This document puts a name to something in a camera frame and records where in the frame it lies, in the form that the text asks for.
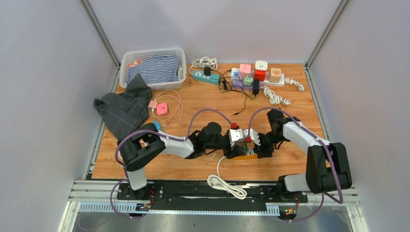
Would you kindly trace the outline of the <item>dark green cube socket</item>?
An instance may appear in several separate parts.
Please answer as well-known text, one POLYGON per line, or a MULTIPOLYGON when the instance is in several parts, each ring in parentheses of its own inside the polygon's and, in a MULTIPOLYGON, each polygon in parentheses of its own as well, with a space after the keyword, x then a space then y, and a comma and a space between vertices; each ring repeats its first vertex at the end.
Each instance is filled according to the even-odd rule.
POLYGON ((248 147, 246 144, 243 145, 236 145, 235 149, 237 151, 238 156, 245 156, 248 152, 248 147))

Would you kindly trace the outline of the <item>orange power strip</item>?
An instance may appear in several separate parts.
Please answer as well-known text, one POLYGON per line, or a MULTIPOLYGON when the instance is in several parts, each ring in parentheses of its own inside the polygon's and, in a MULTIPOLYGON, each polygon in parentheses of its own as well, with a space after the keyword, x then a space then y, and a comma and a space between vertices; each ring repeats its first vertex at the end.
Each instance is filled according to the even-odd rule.
POLYGON ((254 160, 257 159, 257 154, 254 152, 253 148, 249 148, 244 156, 237 156, 233 158, 234 160, 254 160))

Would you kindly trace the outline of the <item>blue cube socket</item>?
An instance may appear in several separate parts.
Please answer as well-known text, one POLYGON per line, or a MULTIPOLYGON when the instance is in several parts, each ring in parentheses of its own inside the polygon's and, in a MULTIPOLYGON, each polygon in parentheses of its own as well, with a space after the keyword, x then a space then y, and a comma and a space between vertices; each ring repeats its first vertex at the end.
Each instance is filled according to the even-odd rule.
POLYGON ((155 127, 157 128, 157 130, 161 131, 161 126, 160 126, 160 124, 158 123, 158 121, 154 121, 154 125, 155 125, 155 127))

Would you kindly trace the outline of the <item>pink cube adapter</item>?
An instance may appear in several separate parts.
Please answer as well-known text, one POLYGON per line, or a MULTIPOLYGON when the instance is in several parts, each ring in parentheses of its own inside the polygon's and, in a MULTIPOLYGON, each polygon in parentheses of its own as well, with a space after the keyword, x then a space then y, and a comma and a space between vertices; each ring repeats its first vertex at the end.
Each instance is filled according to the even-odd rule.
POLYGON ((164 116, 169 113, 169 107, 168 104, 163 102, 163 103, 158 103, 156 106, 156 114, 158 116, 164 116))

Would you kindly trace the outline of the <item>light pink usb charger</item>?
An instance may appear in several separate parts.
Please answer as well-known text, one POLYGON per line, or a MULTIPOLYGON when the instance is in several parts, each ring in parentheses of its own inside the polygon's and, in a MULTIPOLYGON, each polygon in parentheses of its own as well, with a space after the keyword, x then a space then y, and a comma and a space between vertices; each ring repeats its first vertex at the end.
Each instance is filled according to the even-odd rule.
POLYGON ((155 111, 157 108, 158 102, 157 101, 150 101, 148 104, 148 109, 151 111, 155 111))

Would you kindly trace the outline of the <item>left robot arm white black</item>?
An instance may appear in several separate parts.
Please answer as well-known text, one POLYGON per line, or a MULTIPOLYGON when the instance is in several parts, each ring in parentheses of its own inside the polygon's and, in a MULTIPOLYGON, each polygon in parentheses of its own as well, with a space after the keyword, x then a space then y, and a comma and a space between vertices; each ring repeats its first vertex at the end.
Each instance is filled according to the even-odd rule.
POLYGON ((226 159, 232 159, 247 154, 243 135, 235 123, 223 134, 218 123, 210 122, 188 137, 167 134, 149 123, 118 141, 116 155, 122 158, 130 194, 141 200, 148 194, 145 167, 159 154, 196 159, 205 155, 207 150, 221 150, 226 159))

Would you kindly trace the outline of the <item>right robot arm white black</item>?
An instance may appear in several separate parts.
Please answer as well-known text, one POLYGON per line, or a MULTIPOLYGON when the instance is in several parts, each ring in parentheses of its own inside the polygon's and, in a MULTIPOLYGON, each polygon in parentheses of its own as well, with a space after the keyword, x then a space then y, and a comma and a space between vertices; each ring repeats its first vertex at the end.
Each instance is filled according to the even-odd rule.
POLYGON ((258 158, 267 158, 280 148, 283 142, 293 142, 307 156, 305 173, 280 176, 276 195, 288 202, 296 192, 324 194, 336 203, 344 202, 342 190, 350 189, 352 178, 347 150, 342 143, 332 143, 313 133, 296 117, 280 108, 266 107, 271 131, 258 133, 253 139, 246 133, 246 141, 254 142, 258 158))

